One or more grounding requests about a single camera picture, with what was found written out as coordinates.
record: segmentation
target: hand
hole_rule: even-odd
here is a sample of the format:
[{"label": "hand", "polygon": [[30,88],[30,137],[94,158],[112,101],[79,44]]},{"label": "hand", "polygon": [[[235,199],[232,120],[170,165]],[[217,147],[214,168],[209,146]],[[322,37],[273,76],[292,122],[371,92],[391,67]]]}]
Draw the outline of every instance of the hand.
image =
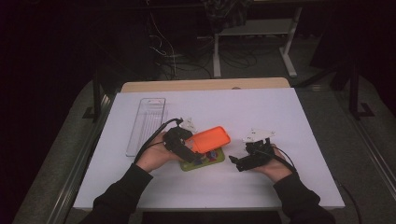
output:
[{"label": "hand", "polygon": [[151,146],[143,152],[139,161],[136,163],[137,166],[150,173],[151,171],[160,168],[168,161],[181,161],[181,158],[175,153],[168,151],[163,145],[163,135],[165,133],[159,133],[151,143]]},{"label": "hand", "polygon": [[[278,157],[285,159],[285,157],[279,152],[279,150],[276,149],[276,145],[272,144],[272,147]],[[288,175],[291,175],[291,170],[289,170],[289,168],[282,164],[280,161],[277,161],[275,159],[271,159],[270,162],[268,162],[264,166],[256,167],[253,170],[267,175],[272,181],[274,181],[274,183]]]}]

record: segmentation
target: orange object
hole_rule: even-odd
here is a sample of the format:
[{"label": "orange object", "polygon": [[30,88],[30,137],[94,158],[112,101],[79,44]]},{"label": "orange object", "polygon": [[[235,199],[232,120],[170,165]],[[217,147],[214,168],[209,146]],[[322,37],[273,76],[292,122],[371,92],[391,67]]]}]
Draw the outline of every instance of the orange object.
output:
[{"label": "orange object", "polygon": [[230,141],[230,136],[228,136],[222,127],[218,126],[193,135],[191,138],[187,139],[185,143],[193,152],[206,153],[227,145]]}]

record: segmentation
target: black sleeve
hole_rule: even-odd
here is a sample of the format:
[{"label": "black sleeve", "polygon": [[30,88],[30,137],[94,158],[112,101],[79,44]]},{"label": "black sleeve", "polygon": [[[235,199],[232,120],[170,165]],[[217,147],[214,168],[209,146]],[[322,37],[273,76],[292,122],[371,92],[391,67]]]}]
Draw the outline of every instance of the black sleeve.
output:
[{"label": "black sleeve", "polygon": [[80,223],[128,223],[151,179],[146,171],[132,164],[122,179],[94,200],[92,211]]},{"label": "black sleeve", "polygon": [[286,176],[276,182],[274,188],[290,224],[335,223],[332,214],[318,205],[319,196],[308,189],[297,175]]}]

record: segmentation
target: wire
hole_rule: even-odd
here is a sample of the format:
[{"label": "wire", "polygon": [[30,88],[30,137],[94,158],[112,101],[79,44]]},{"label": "wire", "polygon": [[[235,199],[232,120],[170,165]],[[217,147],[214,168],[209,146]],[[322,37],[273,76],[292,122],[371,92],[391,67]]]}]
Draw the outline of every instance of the wire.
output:
[{"label": "wire", "polygon": [[294,166],[290,165],[290,163],[288,163],[287,161],[285,161],[284,159],[282,159],[281,157],[278,157],[277,155],[273,155],[264,151],[259,151],[259,150],[254,150],[255,152],[259,152],[261,154],[264,154],[266,156],[269,156],[279,162],[281,162],[282,164],[284,164],[286,167],[288,167],[289,170],[291,170],[292,173],[294,173],[295,175],[298,175],[297,170]]},{"label": "wire", "polygon": [[279,43],[276,44],[275,47],[267,50],[264,53],[254,53],[255,51],[261,49],[263,44],[246,45],[245,42],[246,41],[241,40],[241,38],[238,38],[238,41],[235,42],[235,44],[233,43],[221,44],[221,49],[219,53],[221,59],[231,67],[246,69],[249,68],[250,66],[254,66],[257,64],[258,61],[257,56],[272,53],[275,50],[278,50],[279,47],[282,45],[282,43]]},{"label": "wire", "polygon": [[163,142],[158,142],[158,143],[151,144],[151,145],[149,145],[149,146],[148,146],[148,147],[146,147],[146,148],[149,148],[149,147],[154,147],[154,146],[156,146],[156,145],[159,145],[159,144],[161,144],[161,143],[163,143]]},{"label": "wire", "polygon": [[207,70],[205,67],[202,67],[202,66],[199,65],[199,64],[193,64],[193,63],[190,63],[190,65],[192,65],[192,66],[198,66],[198,68],[197,68],[197,69],[188,70],[188,69],[183,69],[183,68],[177,67],[177,69],[182,70],[182,71],[196,71],[196,70],[204,69],[204,70],[207,72],[207,74],[209,75],[209,79],[212,79],[212,78],[213,78],[213,77],[212,77],[212,74],[210,74],[209,70]]},{"label": "wire", "polygon": [[[174,76],[174,72],[173,72],[174,66],[170,65],[169,63],[161,63],[160,65],[162,66],[162,71],[163,71],[163,74],[166,76],[166,79],[168,79],[168,80],[175,80],[175,79],[178,80],[178,79],[180,79],[179,77],[175,77],[175,76]],[[168,73],[163,69],[164,66],[169,67],[169,69],[171,70],[171,73],[170,73],[170,74],[168,74]]]},{"label": "wire", "polygon": [[158,34],[166,41],[166,43],[169,45],[169,47],[171,47],[172,50],[172,56],[173,56],[173,62],[174,62],[174,76],[177,77],[177,73],[176,73],[176,59],[175,59],[175,50],[171,44],[171,42],[168,41],[168,39],[165,38],[165,36],[163,36],[163,34],[160,32],[160,29],[158,29],[157,24],[154,20],[154,16],[152,15],[152,13],[149,13],[150,17],[151,17],[151,21],[152,24],[154,25],[155,29],[157,30]]},{"label": "wire", "polygon": [[137,155],[136,155],[136,157],[134,158],[134,163],[137,163],[137,162],[139,161],[140,157],[142,156],[143,152],[145,152],[146,149],[149,148],[149,147],[148,147],[148,144],[149,144],[150,142],[152,142],[152,140],[154,140],[154,138],[155,138],[160,132],[162,132],[163,129],[165,129],[166,126],[167,126],[169,123],[171,123],[171,122],[173,122],[173,121],[175,121],[176,124],[178,125],[178,124],[180,124],[181,122],[183,122],[183,119],[169,119],[169,120],[166,121],[164,124],[162,124],[162,125],[160,126],[160,128],[158,128],[158,130],[155,131],[155,133],[145,142],[145,144],[143,144],[143,146],[142,146],[142,147],[140,148],[140,150],[137,152]]},{"label": "wire", "polygon": [[293,167],[295,167],[293,161],[291,160],[291,158],[289,157],[289,155],[288,155],[285,151],[283,151],[283,150],[280,149],[279,147],[274,147],[274,148],[276,148],[277,150],[279,150],[279,151],[281,151],[283,154],[285,154],[285,156],[286,156],[286,157],[289,159],[289,161],[291,162],[291,165],[292,165]]},{"label": "wire", "polygon": [[335,183],[346,192],[346,194],[349,197],[350,201],[352,201],[353,205],[355,206],[355,211],[356,211],[356,214],[358,216],[359,224],[362,224],[363,221],[361,219],[361,210],[359,209],[358,203],[355,201],[355,199],[353,198],[353,196],[349,192],[349,190],[338,179],[334,178],[334,176],[332,177],[332,179],[334,179]]},{"label": "wire", "polygon": [[157,37],[157,38],[158,38],[158,40],[160,40],[160,47],[162,47],[162,46],[163,46],[163,41],[160,39],[160,37],[159,37],[159,36],[157,36],[157,35],[150,35],[149,37]]},{"label": "wire", "polygon": [[163,50],[161,50],[161,49],[156,49],[156,48],[154,48],[154,47],[150,47],[150,48],[151,48],[151,49],[154,49],[157,53],[161,54],[162,56],[165,56],[165,55],[166,55],[166,52],[163,51]]},{"label": "wire", "polygon": [[168,76],[169,74],[163,69],[162,64],[160,64],[160,63],[156,63],[156,64],[158,64],[160,66],[160,69],[163,72],[163,74],[165,75],[166,80],[171,80],[172,79],[172,74],[170,74],[170,78],[169,78],[169,76]]}]

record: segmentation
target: green object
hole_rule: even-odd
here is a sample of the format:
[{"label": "green object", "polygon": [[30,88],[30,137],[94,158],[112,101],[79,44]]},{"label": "green object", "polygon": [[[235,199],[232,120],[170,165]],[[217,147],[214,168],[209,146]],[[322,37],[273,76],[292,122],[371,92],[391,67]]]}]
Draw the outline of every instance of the green object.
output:
[{"label": "green object", "polygon": [[180,168],[182,171],[187,172],[222,161],[224,161],[224,153],[222,151],[222,148],[218,147],[215,150],[206,152],[200,160],[193,162],[181,161]]}]

